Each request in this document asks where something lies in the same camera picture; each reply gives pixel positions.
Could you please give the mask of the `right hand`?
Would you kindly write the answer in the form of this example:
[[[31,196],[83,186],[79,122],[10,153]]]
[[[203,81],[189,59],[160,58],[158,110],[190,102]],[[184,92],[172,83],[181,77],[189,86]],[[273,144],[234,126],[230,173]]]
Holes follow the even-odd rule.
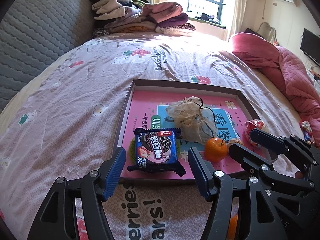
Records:
[[[298,171],[298,172],[295,173],[295,178],[304,179],[304,174],[302,174],[302,172]]]

